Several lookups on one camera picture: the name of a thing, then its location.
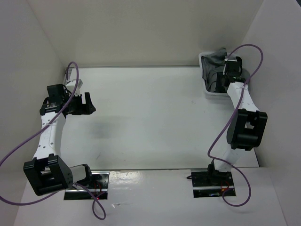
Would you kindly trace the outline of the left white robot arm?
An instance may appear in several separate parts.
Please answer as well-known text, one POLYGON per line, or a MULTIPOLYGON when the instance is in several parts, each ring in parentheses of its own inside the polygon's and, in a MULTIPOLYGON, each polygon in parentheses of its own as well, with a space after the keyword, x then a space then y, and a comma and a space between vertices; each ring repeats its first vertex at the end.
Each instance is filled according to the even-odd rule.
POLYGON ((93 184, 94 177, 87 164, 68 167, 60 157, 66 116, 91 115, 96 111, 90 94, 80 93, 81 82, 47 87, 48 97, 40 109, 43 132, 31 161, 24 163, 24 173, 38 196, 71 189, 75 183, 83 188, 93 184))

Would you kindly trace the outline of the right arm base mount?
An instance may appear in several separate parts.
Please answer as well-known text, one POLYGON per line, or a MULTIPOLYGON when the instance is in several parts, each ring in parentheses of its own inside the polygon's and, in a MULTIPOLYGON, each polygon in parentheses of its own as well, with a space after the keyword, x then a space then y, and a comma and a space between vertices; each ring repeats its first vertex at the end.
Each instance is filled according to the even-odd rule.
POLYGON ((225 197, 236 196, 232 174, 230 172, 210 175, 208 170, 192 171, 186 177, 192 182, 194 198, 225 197))

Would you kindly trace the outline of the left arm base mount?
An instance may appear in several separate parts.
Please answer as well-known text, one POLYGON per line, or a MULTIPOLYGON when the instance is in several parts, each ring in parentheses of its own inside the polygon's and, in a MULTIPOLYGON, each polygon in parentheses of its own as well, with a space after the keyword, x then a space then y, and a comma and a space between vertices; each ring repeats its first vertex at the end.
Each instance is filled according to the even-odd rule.
POLYGON ((107 200, 108 186, 109 186, 109 172, 108 171, 92 171, 92 181, 84 185, 93 196, 91 196, 85 189, 80 186, 73 185, 72 189, 66 190, 64 193, 64 200, 92 200, 96 197, 98 200, 107 200))

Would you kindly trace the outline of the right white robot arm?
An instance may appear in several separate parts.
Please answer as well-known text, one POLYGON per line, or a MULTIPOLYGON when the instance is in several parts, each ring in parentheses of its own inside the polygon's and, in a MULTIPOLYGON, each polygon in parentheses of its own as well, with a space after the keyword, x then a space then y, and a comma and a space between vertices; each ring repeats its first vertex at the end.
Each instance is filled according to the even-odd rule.
POLYGON ((227 90, 233 106, 237 109, 226 134, 229 144, 220 160, 212 160, 208 165, 206 180, 211 185, 218 184, 230 176, 231 165, 246 152, 261 143, 268 116, 253 103, 246 81, 242 77, 242 59, 225 59, 223 72, 217 74, 217 90, 227 90))

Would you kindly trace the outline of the grey pleated skirt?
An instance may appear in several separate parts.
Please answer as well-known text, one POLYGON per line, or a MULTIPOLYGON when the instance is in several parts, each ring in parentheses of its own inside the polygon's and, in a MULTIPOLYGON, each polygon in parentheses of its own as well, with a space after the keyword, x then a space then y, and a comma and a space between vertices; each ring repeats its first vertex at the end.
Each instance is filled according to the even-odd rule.
MULTIPOLYGON (((205 85, 208 92, 215 92, 217 73, 223 72, 224 60, 226 58, 235 58, 237 59, 237 61, 242 61, 241 57, 234 54, 229 56, 225 48, 222 48, 208 56, 203 56, 201 58, 201 63, 203 66, 203 79, 205 80, 205 85)), ((242 83, 245 82, 249 77, 250 73, 242 67, 242 83)))

